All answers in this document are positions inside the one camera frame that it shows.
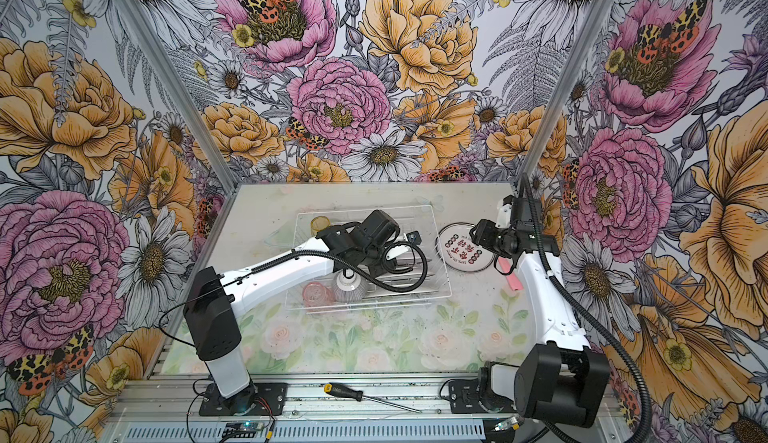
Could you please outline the aluminium corner post left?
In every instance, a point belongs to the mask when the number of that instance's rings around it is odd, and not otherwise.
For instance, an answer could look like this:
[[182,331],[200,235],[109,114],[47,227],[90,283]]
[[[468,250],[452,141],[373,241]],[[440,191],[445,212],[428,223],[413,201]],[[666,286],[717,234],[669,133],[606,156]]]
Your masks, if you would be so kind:
[[159,79],[168,91],[176,109],[189,126],[192,135],[219,179],[224,193],[227,196],[235,194],[239,186],[238,180],[218,150],[191,95],[182,83],[163,41],[155,31],[148,11],[140,6],[139,0],[112,1],[118,14],[125,19],[126,26],[133,32],[137,45],[158,73]]

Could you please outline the aluminium corner post right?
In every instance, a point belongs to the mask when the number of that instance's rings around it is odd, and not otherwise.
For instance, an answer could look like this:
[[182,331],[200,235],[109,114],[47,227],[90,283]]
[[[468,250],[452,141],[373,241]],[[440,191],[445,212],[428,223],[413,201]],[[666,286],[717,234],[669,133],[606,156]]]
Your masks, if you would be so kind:
[[571,88],[578,79],[581,66],[586,60],[592,45],[602,25],[608,19],[611,7],[616,0],[593,0],[586,14],[580,33],[574,38],[572,49],[566,63],[560,72],[553,93],[545,105],[540,126],[534,136],[531,146],[523,160],[522,168],[518,171],[516,183],[528,177],[538,168],[549,138],[554,134],[563,106],[570,94]]

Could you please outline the plate with red characters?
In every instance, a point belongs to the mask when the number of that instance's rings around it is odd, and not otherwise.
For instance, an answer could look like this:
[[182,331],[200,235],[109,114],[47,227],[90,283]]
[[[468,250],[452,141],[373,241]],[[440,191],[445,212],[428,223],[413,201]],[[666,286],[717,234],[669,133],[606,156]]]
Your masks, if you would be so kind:
[[436,246],[439,256],[448,267],[460,272],[475,273],[493,263],[493,254],[472,242],[469,234],[472,228],[470,223],[455,222],[438,232]]

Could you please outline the small green circuit board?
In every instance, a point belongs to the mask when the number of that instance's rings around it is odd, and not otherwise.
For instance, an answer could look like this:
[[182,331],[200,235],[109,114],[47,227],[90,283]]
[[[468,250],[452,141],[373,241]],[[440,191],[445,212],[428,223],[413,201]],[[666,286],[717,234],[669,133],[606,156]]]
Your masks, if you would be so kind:
[[224,427],[222,433],[222,440],[228,440],[231,438],[253,438],[262,429],[262,424],[259,422],[230,422]]

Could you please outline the pink glass cup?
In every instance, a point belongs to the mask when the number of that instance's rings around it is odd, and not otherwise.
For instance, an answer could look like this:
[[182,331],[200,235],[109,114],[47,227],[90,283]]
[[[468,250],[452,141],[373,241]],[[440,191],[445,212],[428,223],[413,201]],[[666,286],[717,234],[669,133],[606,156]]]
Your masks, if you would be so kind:
[[331,289],[323,283],[307,283],[302,290],[302,301],[307,308],[319,308],[332,305],[335,298]]

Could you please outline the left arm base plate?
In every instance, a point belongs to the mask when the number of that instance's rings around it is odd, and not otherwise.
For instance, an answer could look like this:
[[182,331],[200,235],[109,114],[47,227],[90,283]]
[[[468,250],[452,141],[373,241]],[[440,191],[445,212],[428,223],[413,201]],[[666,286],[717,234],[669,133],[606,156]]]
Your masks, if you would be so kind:
[[223,397],[210,383],[203,392],[199,414],[203,417],[280,416],[287,399],[286,383],[251,383],[231,397]]

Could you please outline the amber glass cup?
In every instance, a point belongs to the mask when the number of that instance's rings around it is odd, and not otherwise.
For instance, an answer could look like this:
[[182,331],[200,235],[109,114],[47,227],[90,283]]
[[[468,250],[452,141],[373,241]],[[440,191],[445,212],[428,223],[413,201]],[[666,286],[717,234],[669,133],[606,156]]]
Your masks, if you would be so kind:
[[310,230],[313,236],[318,235],[321,231],[327,229],[332,225],[331,220],[325,215],[319,215],[314,217],[310,222]]

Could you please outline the yellow handled screwdriver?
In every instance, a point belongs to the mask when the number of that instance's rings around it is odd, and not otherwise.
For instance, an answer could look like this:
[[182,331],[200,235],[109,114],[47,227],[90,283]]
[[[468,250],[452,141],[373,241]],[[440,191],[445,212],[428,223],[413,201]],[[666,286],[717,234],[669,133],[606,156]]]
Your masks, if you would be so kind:
[[389,407],[396,408],[396,409],[410,412],[410,413],[416,413],[416,414],[421,413],[421,410],[419,409],[411,408],[411,407],[408,407],[399,403],[395,403],[393,401],[389,401],[380,397],[369,396],[361,390],[355,390],[345,384],[338,383],[338,382],[329,382],[324,384],[323,391],[326,395],[329,395],[335,398],[348,399],[348,400],[353,400],[357,402],[370,401],[370,402],[382,404],[385,406],[389,406]]

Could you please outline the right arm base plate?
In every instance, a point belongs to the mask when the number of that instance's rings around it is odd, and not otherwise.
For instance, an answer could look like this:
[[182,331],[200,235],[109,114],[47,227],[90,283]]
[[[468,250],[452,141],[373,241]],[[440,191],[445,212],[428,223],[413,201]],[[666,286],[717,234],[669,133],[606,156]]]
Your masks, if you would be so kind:
[[513,402],[505,397],[482,390],[478,379],[450,379],[439,395],[445,399],[452,414],[512,413]]

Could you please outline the aluminium corner post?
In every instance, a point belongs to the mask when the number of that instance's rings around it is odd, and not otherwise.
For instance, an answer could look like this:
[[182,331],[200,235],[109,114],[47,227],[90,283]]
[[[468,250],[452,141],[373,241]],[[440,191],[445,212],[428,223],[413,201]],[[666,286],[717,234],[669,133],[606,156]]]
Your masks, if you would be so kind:
[[549,138],[554,134],[563,106],[570,94],[571,88],[578,79],[581,66],[586,60],[592,45],[602,25],[608,19],[611,7],[616,0],[593,0],[586,14],[580,33],[574,38],[572,49],[566,63],[560,72],[553,93],[545,105],[540,126],[534,136],[531,146],[523,160],[522,168],[518,171],[516,183],[528,177],[538,168]]
[[238,180],[218,150],[191,95],[182,83],[163,41],[155,31],[148,11],[140,6],[139,0],[112,1],[118,14],[125,19],[126,26],[133,32],[137,45],[158,73],[159,79],[168,91],[176,109],[189,126],[192,135],[219,179],[224,193],[227,196],[235,194],[239,186]]

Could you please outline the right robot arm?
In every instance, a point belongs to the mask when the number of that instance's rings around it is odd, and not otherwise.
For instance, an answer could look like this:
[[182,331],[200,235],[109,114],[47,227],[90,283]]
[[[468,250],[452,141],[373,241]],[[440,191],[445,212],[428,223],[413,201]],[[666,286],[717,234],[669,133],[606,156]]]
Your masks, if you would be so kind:
[[573,306],[551,281],[562,275],[556,239],[536,233],[529,201],[514,196],[502,200],[495,220],[479,221],[470,237],[494,255],[499,273],[526,293],[534,329],[522,362],[487,360],[480,369],[480,405],[553,424],[592,426],[610,368],[606,357],[591,349]]

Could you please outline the pink silicone utensil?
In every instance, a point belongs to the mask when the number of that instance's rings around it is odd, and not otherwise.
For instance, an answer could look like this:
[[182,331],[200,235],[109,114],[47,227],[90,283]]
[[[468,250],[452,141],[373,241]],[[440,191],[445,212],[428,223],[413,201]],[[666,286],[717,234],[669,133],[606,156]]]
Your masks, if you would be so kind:
[[499,257],[496,261],[495,267],[497,271],[505,278],[505,281],[507,282],[511,291],[522,291],[524,289],[522,282],[516,276],[509,260]]

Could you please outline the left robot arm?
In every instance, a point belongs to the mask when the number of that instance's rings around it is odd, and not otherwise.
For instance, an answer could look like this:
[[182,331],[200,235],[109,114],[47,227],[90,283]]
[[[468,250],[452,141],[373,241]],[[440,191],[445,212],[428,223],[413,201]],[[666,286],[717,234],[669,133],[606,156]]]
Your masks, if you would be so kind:
[[218,396],[231,406],[255,395],[241,349],[243,315],[284,291],[338,272],[395,292],[378,276],[396,268],[397,257],[411,251],[411,242],[392,217],[375,210],[362,222],[319,230],[261,263],[225,273],[211,266],[199,271],[182,313]]

